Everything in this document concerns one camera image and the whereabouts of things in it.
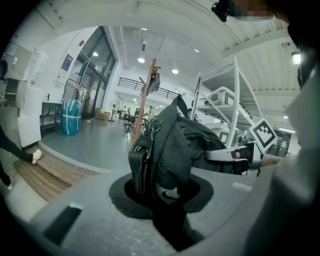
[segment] gray fabric bag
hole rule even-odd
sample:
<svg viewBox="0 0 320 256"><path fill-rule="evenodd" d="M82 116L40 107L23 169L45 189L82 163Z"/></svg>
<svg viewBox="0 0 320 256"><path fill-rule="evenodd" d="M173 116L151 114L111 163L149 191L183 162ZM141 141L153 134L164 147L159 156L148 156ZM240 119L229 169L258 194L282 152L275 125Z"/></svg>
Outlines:
<svg viewBox="0 0 320 256"><path fill-rule="evenodd" d="M188 116L179 95L147 124L129 152L135 191L147 201L160 197L167 204L176 203L188 184L192 166L224 173L232 169L205 159L205 152L225 149L225 145L206 126L180 116L177 106Z"/></svg>
<svg viewBox="0 0 320 256"><path fill-rule="evenodd" d="M154 74L154 76L152 77L152 79L150 81L150 86L149 86L148 91L146 92L146 95L148 96L150 93L158 91L159 86L160 86L160 74L156 73L156 74ZM142 94L144 94L145 88L146 88L146 85L144 85L141 89Z"/></svg>

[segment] bag strap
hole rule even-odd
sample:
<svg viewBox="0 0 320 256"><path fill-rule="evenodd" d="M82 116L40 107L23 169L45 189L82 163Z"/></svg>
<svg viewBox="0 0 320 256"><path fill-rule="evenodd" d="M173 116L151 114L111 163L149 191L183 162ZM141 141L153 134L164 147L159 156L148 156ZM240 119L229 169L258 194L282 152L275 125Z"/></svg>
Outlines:
<svg viewBox="0 0 320 256"><path fill-rule="evenodd" d="M189 118L188 116L188 107L184 101L184 99L182 98L181 95L178 95L173 102L171 103L171 105L178 107L182 114L184 115L185 118Z"/></svg>

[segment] standing fan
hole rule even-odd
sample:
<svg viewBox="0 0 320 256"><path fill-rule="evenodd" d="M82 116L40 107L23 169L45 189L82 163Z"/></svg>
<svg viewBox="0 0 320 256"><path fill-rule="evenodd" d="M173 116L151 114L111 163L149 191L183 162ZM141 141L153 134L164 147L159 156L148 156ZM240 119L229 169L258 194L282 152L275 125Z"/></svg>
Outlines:
<svg viewBox="0 0 320 256"><path fill-rule="evenodd" d="M111 114L111 120L109 120L110 122L114 122L114 120L112 120L112 117L114 116L114 111L118 111L120 108L120 102L116 99L113 99L109 102L109 108L110 110L112 109L112 114Z"/></svg>

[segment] blue container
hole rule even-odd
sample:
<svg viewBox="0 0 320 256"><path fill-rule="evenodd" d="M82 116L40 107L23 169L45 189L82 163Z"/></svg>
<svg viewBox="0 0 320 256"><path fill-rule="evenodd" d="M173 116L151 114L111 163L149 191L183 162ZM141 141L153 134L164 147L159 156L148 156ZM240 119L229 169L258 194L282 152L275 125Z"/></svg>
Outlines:
<svg viewBox="0 0 320 256"><path fill-rule="evenodd" d="M75 135L81 127L82 102L66 98L62 102L61 129L64 134Z"/></svg>

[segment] person's leg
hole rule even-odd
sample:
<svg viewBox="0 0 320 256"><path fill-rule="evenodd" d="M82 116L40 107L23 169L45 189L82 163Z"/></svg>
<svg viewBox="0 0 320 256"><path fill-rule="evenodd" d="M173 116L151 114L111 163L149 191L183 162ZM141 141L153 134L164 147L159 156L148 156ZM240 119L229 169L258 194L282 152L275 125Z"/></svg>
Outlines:
<svg viewBox="0 0 320 256"><path fill-rule="evenodd" d="M3 182L7 187L10 186L10 184L11 184L11 179L10 179L9 175L7 175L7 174L5 173L5 170L3 169L1 162L0 162L0 179L2 180L2 182Z"/></svg>
<svg viewBox="0 0 320 256"><path fill-rule="evenodd" d="M2 130L2 127L0 125L0 148L11 152L14 154L17 158L26 161L28 163L33 162L34 155L28 154L24 151L22 151L20 148L17 147L16 144L14 144L4 133Z"/></svg>

